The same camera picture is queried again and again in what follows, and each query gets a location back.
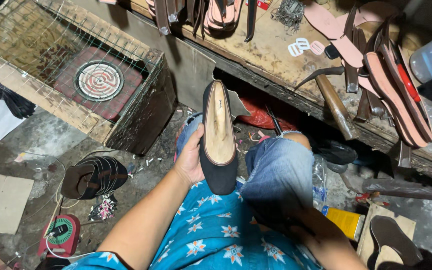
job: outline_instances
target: glue can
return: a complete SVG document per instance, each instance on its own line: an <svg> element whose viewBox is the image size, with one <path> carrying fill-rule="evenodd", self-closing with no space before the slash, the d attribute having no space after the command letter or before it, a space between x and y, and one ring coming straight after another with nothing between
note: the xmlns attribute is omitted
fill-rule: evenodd
<svg viewBox="0 0 432 270"><path fill-rule="evenodd" d="M337 208L329 207L327 205L322 207L321 212L331 220L344 234L350 238L359 241L361 231L363 230L365 215L360 215Z"/></svg>

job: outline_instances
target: red plastic bag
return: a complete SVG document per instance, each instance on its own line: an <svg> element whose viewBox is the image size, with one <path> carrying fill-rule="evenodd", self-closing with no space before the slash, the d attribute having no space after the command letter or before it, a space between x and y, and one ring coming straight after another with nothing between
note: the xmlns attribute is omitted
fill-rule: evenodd
<svg viewBox="0 0 432 270"><path fill-rule="evenodd" d="M254 99L242 96L240 96L239 99L243 103L244 107L246 107L246 109L251 113L251 116L239 115L237 117L239 120L264 129L275 128L275 125L273 124L273 119L271 119L271 116L269 116L266 106L264 104L262 104L261 102L257 102ZM297 130L295 125L281 118L277 119L279 120L281 130Z"/></svg>

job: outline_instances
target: concrete floor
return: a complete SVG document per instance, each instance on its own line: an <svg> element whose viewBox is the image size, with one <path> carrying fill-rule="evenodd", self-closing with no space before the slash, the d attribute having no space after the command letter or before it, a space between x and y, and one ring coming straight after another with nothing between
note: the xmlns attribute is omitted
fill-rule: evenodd
<svg viewBox="0 0 432 270"><path fill-rule="evenodd" d="M76 254L97 249L118 219L146 195L171 168L175 152L175 135L186 119L187 109L185 107L181 109L185 115L181 118L181 112L173 115L174 121L168 123L147 156L133 156L124 151L101 154L113 156L127 167L132 163L135 171L144 169L129 178L124 188L114 193L118 200L117 210L115 217L107 219L106 222L84 225L88 222L88 213L96 199L83 200L74 207L61 210L61 214L73 214L83 224L80 232L81 242ZM238 154L238 175L247 179L243 152L256 143L248 138L247 132L257 132L259 129L243 123L237 123L236 126L241 128L241 132L236 133L237 139L243 140L239 146L241 152ZM266 135L274 134L273 131L268 130L263 132ZM21 258L15 258L9 265L12 266L16 261L21 262L25 269L34 269L38 265L39 258L36 252L39 238L56 207L53 196L64 175L62 165L56 162L54 157L68 167L78 162L88 152L99 149L105 148L73 126L39 108L33 116L0 141L0 174L30 178L35 181L17 233L0 234L0 258L3 261L13 260L17 251ZM49 156L27 154L23 162L15 162L15 158L22 151ZM154 158L154 161L147 167L146 160L151 158ZM348 211L355 211L359 206L354 200L356 194L346 188L338 174L328 171L326 187L328 189L326 205ZM383 199L390 203L388 207L390 210L417 222L414 242L432 252L432 201L388 196ZM34 214L46 203L45 207ZM63 206L70 205L72 205L71 201L63 201Z"/></svg>

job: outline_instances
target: person's knee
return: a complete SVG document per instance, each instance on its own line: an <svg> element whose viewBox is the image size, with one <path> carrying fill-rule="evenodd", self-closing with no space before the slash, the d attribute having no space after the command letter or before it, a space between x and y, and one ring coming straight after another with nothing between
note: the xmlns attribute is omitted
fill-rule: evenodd
<svg viewBox="0 0 432 270"><path fill-rule="evenodd" d="M297 132L290 132L283 135L284 138L293 140L297 143L302 144L304 147L306 147L308 150L311 151L311 146L309 145L309 140L306 136L304 136L301 133Z"/></svg>

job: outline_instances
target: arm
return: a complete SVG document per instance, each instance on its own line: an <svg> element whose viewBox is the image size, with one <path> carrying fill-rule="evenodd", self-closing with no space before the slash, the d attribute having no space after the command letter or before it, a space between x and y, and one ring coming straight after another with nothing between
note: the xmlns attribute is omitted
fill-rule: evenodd
<svg viewBox="0 0 432 270"><path fill-rule="evenodd" d="M313 234L299 226L290 230L327 270L367 270L342 230L315 208L304 209L296 217Z"/></svg>
<svg viewBox="0 0 432 270"><path fill-rule="evenodd" d="M204 179L199 163L203 124L191 135L174 167L116 223L97 251L116 253L132 269L147 269L179 206Z"/></svg>

